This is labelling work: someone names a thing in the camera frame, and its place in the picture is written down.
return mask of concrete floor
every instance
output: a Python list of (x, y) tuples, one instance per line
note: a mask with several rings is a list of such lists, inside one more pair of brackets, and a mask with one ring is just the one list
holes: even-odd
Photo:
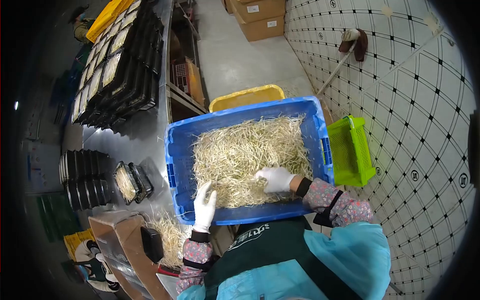
[(265, 84), (286, 97), (313, 95), (300, 61), (283, 36), (248, 42), (220, 0), (197, 0), (198, 52), (210, 101)]

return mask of blue plastic crate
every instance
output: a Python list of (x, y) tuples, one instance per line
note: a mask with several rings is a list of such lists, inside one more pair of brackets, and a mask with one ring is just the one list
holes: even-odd
[[(232, 126), (246, 120), (277, 118), (305, 114), (300, 126), (304, 145), (310, 150), (308, 158), (313, 176), (334, 184), (330, 142), (320, 102), (316, 97), (297, 97), (225, 109), (206, 115), (178, 121), (165, 132), (165, 159), (168, 181), (172, 189), (173, 207), (183, 224), (193, 224), (192, 195), (197, 188), (193, 174), (193, 147), (191, 144), (202, 132)], [(271, 221), (301, 216), (312, 211), (301, 200), (288, 204), (266, 203), (253, 207), (218, 208), (212, 225), (233, 225)]]

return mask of yellow plastic crate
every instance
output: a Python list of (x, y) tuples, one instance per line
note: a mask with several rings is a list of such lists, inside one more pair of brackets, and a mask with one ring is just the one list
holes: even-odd
[(215, 98), (208, 109), (210, 112), (239, 106), (285, 99), (283, 90), (275, 84), (249, 88), (230, 95)]
[(63, 242), (68, 250), (68, 256), (73, 259), (73, 261), (77, 261), (75, 259), (75, 250), (77, 249), (78, 245), (84, 240), (95, 240), (93, 236), (93, 231), (91, 228), (85, 231), (79, 231), (71, 235), (66, 235), (63, 237)]
[(362, 187), (375, 175), (363, 118), (344, 117), (327, 126), (335, 185)]
[(107, 3), (88, 30), (87, 38), (95, 43), (96, 38), (132, 3), (133, 0), (112, 0)]

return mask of mop handle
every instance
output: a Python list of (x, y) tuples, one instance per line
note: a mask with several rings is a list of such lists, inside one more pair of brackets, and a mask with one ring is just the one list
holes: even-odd
[(335, 68), (335, 70), (333, 70), (332, 74), (330, 74), (330, 77), (327, 79), (327, 81), (325, 81), (324, 85), (322, 86), (322, 88), (318, 91), (317, 93), (317, 96), (319, 96), (321, 93), (323, 93), (323, 91), (326, 89), (327, 85), (330, 83), (330, 81), (332, 81), (332, 78), (333, 76), (335, 76), (335, 74), (338, 72), (338, 70), (340, 69), (340, 67), (343, 65), (343, 63), (347, 60), (347, 58), (350, 56), (350, 53), (353, 52), (353, 49), (355, 48), (355, 45), (357, 44), (357, 40), (355, 40), (352, 44), (352, 46), (350, 47), (350, 49), (348, 50), (348, 52), (345, 54), (345, 56), (342, 58), (342, 60), (338, 63), (337, 67)]

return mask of tiled wall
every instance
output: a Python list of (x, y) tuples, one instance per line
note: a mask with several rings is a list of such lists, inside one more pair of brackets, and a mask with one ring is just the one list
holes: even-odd
[[(322, 97), (333, 112), (351, 101), (334, 120), (347, 114), (365, 118), (377, 175), (350, 192), (370, 201), (384, 228), (392, 283), (404, 299), (422, 299), (455, 254), (475, 194), (467, 154), (475, 101), (455, 39), (425, 0), (286, 5), (285, 37), (316, 90), (344, 55), (338, 46), (345, 28), (368, 35), (365, 61), (351, 56)], [(371, 86), (377, 80), (382, 81)], [(389, 287), (385, 298), (396, 297)]]

